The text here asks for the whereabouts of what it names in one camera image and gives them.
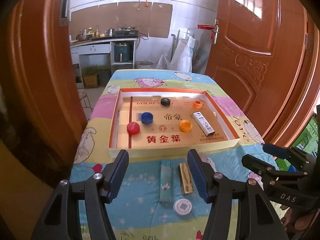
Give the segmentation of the right hand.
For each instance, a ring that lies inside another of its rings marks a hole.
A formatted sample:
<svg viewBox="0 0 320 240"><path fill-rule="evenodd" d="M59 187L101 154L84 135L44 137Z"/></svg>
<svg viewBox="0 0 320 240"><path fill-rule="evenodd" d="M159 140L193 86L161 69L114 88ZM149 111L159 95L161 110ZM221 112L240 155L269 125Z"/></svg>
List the right hand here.
<svg viewBox="0 0 320 240"><path fill-rule="evenodd" d="M282 211L286 210L285 215L280 219L282 225L284 228L287 228L289 223L293 220L292 219L292 214L293 214L293 210L285 205L281 205L280 209ZM310 225L312 225L314 223L314 220L317 218L319 211L312 211L311 213L303 216L303 217L299 217L297 218L294 224L294 228L295 230L297 230L298 232L304 231L306 230Z"/></svg>

